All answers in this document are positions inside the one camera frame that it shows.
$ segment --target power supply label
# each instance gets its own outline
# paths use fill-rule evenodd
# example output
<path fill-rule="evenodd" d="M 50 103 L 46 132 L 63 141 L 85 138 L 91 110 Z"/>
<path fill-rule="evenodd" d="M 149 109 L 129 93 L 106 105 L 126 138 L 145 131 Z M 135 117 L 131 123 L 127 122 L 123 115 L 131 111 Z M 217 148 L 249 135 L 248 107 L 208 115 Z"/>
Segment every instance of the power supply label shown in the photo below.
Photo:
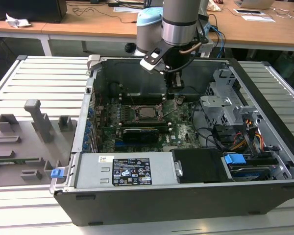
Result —
<path fill-rule="evenodd" d="M 149 158 L 114 159 L 112 184 L 114 186 L 152 185 Z"/>

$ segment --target motherboard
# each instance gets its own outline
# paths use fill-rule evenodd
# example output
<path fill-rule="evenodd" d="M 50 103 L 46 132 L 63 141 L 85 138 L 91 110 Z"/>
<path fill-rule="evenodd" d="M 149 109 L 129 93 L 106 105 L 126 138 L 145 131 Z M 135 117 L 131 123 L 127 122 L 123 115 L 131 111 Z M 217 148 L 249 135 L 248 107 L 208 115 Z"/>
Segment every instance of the motherboard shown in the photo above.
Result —
<path fill-rule="evenodd" d="M 199 148 L 198 133 L 192 125 L 192 105 L 192 102 L 183 102 L 182 97 L 139 105 L 111 99 L 96 112 L 99 152 L 169 152 L 175 148 Z"/>

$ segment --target desk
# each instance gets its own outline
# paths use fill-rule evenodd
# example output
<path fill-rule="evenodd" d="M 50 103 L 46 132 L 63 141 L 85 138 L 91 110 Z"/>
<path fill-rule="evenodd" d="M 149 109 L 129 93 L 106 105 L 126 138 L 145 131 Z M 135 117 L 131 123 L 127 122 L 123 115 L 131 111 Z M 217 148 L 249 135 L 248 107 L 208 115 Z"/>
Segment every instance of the desk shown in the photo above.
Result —
<path fill-rule="evenodd" d="M 294 51 L 294 19 L 284 19 L 278 17 L 273 10 L 265 10 L 276 23 L 250 22 L 242 17 L 234 16 L 226 8 L 233 12 L 233 8 L 238 8 L 233 0 L 225 0 L 223 11 L 210 12 L 218 19 L 218 26 L 226 36 L 226 47 L 249 48 L 249 49 L 272 49 Z M 294 16 L 294 3 L 275 2 L 274 7 L 288 9 Z M 79 40 L 79 41 L 103 41 L 103 42 L 136 42 L 136 24 L 121 23 L 118 18 L 112 18 L 99 12 L 88 11 L 81 16 L 73 12 L 72 6 L 68 6 L 68 11 L 62 23 L 32 23 L 33 27 L 12 28 L 6 22 L 0 22 L 0 35 L 2 37 L 35 38 L 41 41 L 45 55 L 51 56 L 52 52 L 49 40 Z M 97 10 L 111 16 L 119 16 L 124 22 L 131 22 L 137 19 L 135 13 L 113 12 L 112 7 L 95 6 Z M 211 24 L 215 24 L 215 19 L 210 19 Z M 209 33 L 209 37 L 216 42 L 214 33 Z"/>
<path fill-rule="evenodd" d="M 267 9 L 264 12 L 269 13 L 275 23 L 246 21 L 235 16 L 239 14 L 233 8 L 239 7 L 233 0 L 224 0 L 224 5 L 219 6 L 223 8 L 221 12 L 208 11 L 208 14 L 216 15 L 219 30 L 226 36 L 226 47 L 294 51 L 294 19 L 284 19 L 277 16 L 275 11 Z M 272 6 L 290 10 L 290 14 L 294 16 L 294 2 L 276 1 Z M 216 24 L 213 16 L 210 16 L 209 21 L 212 25 Z M 209 33 L 209 37 L 214 42 L 217 40 L 213 32 Z"/>
<path fill-rule="evenodd" d="M 71 5 L 83 4 L 68 2 Z M 110 16 L 118 16 L 123 22 L 137 20 L 137 13 L 114 12 L 108 5 L 90 5 L 102 13 Z M 95 10 L 83 13 L 81 16 L 73 12 L 73 6 L 69 6 L 67 14 L 61 23 L 35 23 L 32 27 L 13 28 L 5 21 L 0 21 L 0 36 L 11 38 L 32 38 L 41 41 L 45 55 L 52 56 L 49 40 L 77 40 L 98 42 L 136 42 L 136 24 L 121 23 L 119 18 L 109 17 Z"/>

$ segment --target black computer case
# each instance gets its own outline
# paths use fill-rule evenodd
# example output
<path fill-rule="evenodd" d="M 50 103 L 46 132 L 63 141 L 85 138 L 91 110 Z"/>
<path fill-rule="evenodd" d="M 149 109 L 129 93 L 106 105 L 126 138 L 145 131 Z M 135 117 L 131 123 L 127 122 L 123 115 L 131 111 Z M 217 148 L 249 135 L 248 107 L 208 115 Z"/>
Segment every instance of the black computer case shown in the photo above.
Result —
<path fill-rule="evenodd" d="M 0 20 L 16 19 L 60 23 L 67 12 L 65 0 L 0 0 Z"/>

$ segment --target blue cable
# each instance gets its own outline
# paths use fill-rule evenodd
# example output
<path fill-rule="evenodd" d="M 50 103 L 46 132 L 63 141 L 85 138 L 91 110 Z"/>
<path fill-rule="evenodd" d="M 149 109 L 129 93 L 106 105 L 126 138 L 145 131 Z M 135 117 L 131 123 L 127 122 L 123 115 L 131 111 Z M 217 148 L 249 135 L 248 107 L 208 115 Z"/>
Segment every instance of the blue cable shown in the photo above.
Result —
<path fill-rule="evenodd" d="M 217 32 L 217 34 L 221 37 L 221 48 L 220 48 L 220 51 L 217 55 L 217 58 L 220 58 L 221 57 L 221 53 L 222 53 L 222 50 L 223 50 L 223 47 L 224 47 L 224 43 L 223 43 L 223 37 L 222 37 L 222 34 L 216 29 L 214 28 L 213 26 L 211 26 L 211 28 Z"/>

